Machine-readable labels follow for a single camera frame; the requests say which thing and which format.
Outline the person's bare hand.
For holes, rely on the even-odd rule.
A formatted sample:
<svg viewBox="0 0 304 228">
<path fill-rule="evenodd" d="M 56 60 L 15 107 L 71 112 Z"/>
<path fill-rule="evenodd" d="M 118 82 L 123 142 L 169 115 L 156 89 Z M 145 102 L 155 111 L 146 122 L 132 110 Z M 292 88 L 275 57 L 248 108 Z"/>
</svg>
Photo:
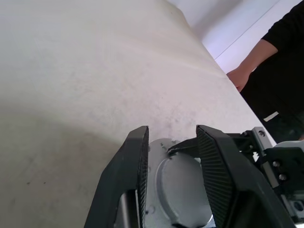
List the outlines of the person's bare hand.
<svg viewBox="0 0 304 228">
<path fill-rule="evenodd" d="M 234 84 L 236 89 L 241 92 L 248 82 L 252 70 L 247 66 L 240 64 L 237 68 L 227 73 L 228 78 Z"/>
</svg>

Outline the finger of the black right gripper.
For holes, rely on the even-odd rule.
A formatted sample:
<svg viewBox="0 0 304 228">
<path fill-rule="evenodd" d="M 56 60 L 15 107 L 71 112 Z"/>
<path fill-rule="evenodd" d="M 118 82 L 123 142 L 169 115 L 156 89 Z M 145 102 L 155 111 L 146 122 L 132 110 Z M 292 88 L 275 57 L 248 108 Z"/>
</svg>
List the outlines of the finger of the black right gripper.
<svg viewBox="0 0 304 228">
<path fill-rule="evenodd" d="M 187 154 L 193 158 L 198 157 L 198 140 L 197 138 L 184 140 L 172 147 L 167 151 L 169 156 L 173 156 L 176 153 Z"/>
</svg>

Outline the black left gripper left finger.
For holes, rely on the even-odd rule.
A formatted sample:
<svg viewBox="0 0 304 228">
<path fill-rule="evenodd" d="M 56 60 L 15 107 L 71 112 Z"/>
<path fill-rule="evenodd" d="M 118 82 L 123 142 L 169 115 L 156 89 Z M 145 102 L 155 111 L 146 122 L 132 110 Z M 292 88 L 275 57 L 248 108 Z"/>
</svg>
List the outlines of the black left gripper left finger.
<svg viewBox="0 0 304 228">
<path fill-rule="evenodd" d="M 132 130 L 100 176 L 86 228 L 144 227 L 148 152 L 148 126 Z"/>
</svg>

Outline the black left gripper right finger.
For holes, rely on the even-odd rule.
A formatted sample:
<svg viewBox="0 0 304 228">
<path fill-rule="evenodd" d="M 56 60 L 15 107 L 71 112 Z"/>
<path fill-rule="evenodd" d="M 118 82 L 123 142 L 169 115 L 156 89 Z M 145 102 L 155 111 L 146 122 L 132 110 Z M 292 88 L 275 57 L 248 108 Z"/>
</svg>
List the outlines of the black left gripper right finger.
<svg viewBox="0 0 304 228">
<path fill-rule="evenodd" d="M 218 228 L 293 228 L 295 224 L 269 181 L 254 164 L 253 134 L 224 133 L 198 125 L 198 155 Z"/>
</svg>

